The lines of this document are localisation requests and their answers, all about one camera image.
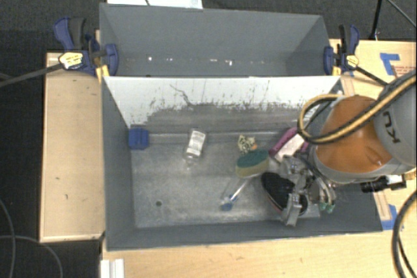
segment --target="pink object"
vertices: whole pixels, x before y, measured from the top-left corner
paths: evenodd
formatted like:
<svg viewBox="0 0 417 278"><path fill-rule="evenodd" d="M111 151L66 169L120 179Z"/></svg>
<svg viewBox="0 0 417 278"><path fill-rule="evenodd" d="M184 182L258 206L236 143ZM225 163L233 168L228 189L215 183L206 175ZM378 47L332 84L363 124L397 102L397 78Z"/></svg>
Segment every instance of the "pink object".
<svg viewBox="0 0 417 278"><path fill-rule="evenodd" d="M286 144L288 140L290 140L292 137L294 137L297 134L297 128L290 128L287 130L287 132L284 133L284 135L281 137L281 139L269 150L269 156L274 157L278 151Z"/></svg>

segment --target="sponge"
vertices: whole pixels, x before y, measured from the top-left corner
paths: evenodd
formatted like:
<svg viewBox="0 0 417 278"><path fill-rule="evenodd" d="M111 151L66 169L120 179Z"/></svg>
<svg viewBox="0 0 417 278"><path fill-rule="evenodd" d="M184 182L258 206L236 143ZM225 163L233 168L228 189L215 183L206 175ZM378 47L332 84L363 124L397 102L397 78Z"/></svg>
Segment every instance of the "sponge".
<svg viewBox="0 0 417 278"><path fill-rule="evenodd" d="M265 172L268 166L267 150L251 150L237 160L235 172L239 177L252 177Z"/></svg>

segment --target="wooden board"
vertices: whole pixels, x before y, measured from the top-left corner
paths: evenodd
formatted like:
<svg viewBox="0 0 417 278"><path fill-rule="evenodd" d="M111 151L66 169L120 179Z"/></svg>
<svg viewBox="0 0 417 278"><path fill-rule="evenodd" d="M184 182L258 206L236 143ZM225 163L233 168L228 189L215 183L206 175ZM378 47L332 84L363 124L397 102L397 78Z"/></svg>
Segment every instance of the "wooden board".
<svg viewBox="0 0 417 278"><path fill-rule="evenodd" d="M336 52L339 40L330 40L330 45ZM416 43L415 42L387 42L361 40L356 48L356 56L359 66L386 82L391 82L395 76L389 75L381 60L381 53L398 55L398 61L390 61L394 73L408 72L416 68ZM355 72L353 76L346 72L342 75L343 89L346 94L359 94L376 98L382 87L366 77L364 74Z"/></svg>
<svg viewBox="0 0 417 278"><path fill-rule="evenodd" d="M47 55L47 65L58 54ZM58 70L46 76L41 242L88 240L104 231L104 186L97 78Z"/></svg>

